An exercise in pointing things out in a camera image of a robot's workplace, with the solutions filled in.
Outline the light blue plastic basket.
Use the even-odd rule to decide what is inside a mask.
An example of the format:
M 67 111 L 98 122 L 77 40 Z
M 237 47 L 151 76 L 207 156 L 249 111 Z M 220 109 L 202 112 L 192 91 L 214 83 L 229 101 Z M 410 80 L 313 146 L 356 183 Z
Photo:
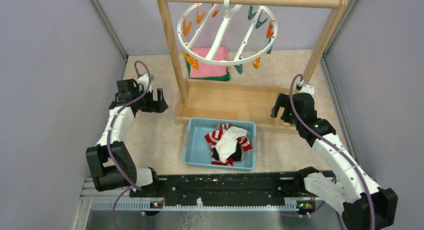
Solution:
M 193 167 L 249 172 L 256 166 L 256 135 L 253 122 L 192 118 L 183 162 Z

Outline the red white striped sock back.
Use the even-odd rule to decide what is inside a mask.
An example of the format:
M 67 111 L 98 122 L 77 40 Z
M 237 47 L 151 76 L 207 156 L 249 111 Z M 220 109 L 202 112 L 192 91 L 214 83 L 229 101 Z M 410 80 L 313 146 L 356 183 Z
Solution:
M 227 129 L 218 129 L 214 132 L 208 133 L 204 136 L 205 140 L 209 144 L 211 151 L 215 150 L 216 144 L 221 140 L 222 136 L 227 132 Z M 246 136 L 237 138 L 237 142 L 243 151 L 252 150 L 252 145 Z

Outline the red white striped sock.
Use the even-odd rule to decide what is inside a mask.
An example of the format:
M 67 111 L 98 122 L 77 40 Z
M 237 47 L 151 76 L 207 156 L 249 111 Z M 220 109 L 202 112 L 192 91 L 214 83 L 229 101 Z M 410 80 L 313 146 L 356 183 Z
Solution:
M 233 160 L 231 158 L 227 159 L 225 162 L 222 162 L 220 160 L 216 160 L 214 158 L 211 159 L 212 165 L 221 165 L 221 166 L 233 166 Z
M 205 140 L 209 144 L 211 151 L 215 150 L 216 144 L 221 140 L 222 136 L 227 132 L 227 129 L 218 129 L 214 132 L 208 133 L 204 136 Z M 237 142 L 243 151 L 252 150 L 252 145 L 246 136 L 237 138 Z

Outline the black sock back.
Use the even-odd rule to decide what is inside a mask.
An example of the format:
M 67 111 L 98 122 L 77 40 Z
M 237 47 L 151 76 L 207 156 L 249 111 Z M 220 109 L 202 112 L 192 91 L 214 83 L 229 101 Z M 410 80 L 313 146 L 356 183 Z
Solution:
M 226 163 L 233 163 L 233 162 L 239 162 L 242 160 L 242 151 L 240 149 L 237 149 L 230 157 L 226 160 Z M 215 161 L 220 161 L 219 154 L 217 150 L 215 149 L 212 152 L 212 159 Z

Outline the grey striped cuff sock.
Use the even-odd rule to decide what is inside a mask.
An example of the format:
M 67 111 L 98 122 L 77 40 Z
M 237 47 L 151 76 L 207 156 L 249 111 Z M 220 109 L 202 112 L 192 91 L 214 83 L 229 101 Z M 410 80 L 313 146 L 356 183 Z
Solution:
M 216 126 L 216 130 L 228 130 L 230 127 L 232 127 L 233 124 L 232 123 L 219 123 Z

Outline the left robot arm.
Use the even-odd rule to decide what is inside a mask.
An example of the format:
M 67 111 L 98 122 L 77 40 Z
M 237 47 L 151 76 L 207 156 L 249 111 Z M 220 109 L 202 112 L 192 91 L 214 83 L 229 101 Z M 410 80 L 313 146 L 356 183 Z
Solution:
M 117 93 L 109 106 L 108 122 L 101 138 L 85 152 L 97 191 L 127 186 L 151 197 L 160 191 L 154 170 L 137 168 L 124 143 L 137 112 L 162 113 L 168 109 L 161 88 L 156 90 L 157 99 L 154 99 L 152 80 L 144 74 L 136 80 L 117 82 Z

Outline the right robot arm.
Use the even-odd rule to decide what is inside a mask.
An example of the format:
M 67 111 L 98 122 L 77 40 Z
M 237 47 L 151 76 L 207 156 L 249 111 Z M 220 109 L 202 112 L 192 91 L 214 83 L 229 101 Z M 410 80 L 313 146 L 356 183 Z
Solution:
M 293 124 L 301 138 L 331 167 L 337 182 L 322 172 L 307 167 L 297 172 L 293 182 L 296 194 L 312 193 L 322 198 L 342 217 L 347 229 L 383 229 L 394 223 L 398 196 L 391 188 L 382 188 L 358 165 L 343 146 L 336 130 L 317 117 L 315 101 L 309 93 L 292 96 L 279 94 L 271 110 L 276 118 Z

